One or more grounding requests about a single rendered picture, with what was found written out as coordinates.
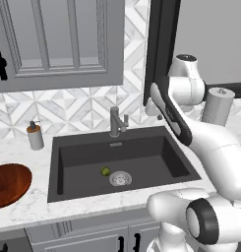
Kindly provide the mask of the wide grey base cupboard door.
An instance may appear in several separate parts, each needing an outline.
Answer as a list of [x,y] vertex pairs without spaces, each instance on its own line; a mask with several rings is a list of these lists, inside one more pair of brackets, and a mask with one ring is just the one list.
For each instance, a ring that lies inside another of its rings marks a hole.
[[118,252],[119,236],[124,237],[124,252],[127,252],[127,227],[34,243],[31,247],[33,252]]

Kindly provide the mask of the dark grey sink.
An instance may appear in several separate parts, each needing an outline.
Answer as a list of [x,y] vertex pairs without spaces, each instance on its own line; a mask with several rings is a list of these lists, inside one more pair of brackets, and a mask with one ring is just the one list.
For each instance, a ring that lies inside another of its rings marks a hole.
[[[100,169],[110,168],[108,176]],[[109,176],[126,171],[132,183],[112,186]],[[55,137],[49,203],[199,180],[201,176],[163,126]]]

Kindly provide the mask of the grey wall cupboard door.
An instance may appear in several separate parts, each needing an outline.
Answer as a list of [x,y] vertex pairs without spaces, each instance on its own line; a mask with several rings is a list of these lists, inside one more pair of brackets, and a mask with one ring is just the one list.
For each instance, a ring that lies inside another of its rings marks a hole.
[[0,0],[0,93],[123,83],[125,0]]

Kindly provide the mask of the black window frame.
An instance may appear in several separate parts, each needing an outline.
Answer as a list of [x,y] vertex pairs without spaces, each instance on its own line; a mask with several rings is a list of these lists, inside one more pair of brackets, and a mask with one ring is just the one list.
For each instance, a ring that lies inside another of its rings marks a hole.
[[210,88],[241,98],[241,0],[151,0],[144,99],[177,54],[198,58]]

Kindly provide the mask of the narrow grey base cupboard door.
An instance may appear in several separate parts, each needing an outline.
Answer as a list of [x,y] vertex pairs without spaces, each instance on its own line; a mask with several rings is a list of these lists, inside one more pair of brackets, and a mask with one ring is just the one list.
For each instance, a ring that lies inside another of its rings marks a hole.
[[129,248],[128,252],[135,252],[136,234],[140,235],[140,249],[138,252],[147,252],[150,243],[157,237],[159,223],[149,221],[147,223],[132,224],[129,226]]

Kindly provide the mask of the grey soap dispenser brown top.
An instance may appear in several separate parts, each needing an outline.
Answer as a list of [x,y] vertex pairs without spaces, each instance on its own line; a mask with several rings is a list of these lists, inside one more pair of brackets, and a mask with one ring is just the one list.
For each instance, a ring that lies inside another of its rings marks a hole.
[[44,143],[40,126],[34,121],[31,121],[30,126],[27,128],[27,133],[30,141],[30,147],[34,151],[41,150],[44,147]]

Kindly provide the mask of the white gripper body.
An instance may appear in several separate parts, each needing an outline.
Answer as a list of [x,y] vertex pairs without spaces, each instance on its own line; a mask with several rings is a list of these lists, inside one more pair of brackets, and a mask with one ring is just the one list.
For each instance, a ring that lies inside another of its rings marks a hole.
[[162,114],[157,106],[153,103],[152,99],[149,98],[145,107],[145,112],[148,116],[156,116],[157,118],[161,118]]

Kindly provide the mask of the brown wooden bowl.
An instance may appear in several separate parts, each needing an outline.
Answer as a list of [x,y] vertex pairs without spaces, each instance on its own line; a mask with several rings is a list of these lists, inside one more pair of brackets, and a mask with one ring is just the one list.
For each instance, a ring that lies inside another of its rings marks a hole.
[[31,185],[31,171],[19,163],[0,165],[0,208],[22,198]]

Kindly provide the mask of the silver sink drain strainer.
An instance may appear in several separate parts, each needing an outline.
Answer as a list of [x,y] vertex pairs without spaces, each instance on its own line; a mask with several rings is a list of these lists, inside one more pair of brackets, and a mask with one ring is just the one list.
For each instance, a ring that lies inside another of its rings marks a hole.
[[112,186],[125,186],[132,183],[132,176],[126,171],[115,171],[109,176]]

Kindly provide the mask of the white cylindrical canister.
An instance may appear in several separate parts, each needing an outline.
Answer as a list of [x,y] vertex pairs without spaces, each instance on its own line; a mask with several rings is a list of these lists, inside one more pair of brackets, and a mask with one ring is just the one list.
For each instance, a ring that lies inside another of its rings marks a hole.
[[235,92],[228,89],[209,89],[202,113],[202,121],[224,126],[226,124],[234,97]]

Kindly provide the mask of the grey metal tap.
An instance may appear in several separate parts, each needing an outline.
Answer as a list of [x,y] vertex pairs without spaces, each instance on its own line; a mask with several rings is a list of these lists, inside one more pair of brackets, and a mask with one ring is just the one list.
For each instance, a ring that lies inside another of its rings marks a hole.
[[129,127],[129,115],[124,115],[124,120],[119,117],[119,108],[112,106],[110,108],[110,136],[117,138],[120,132],[126,132]]

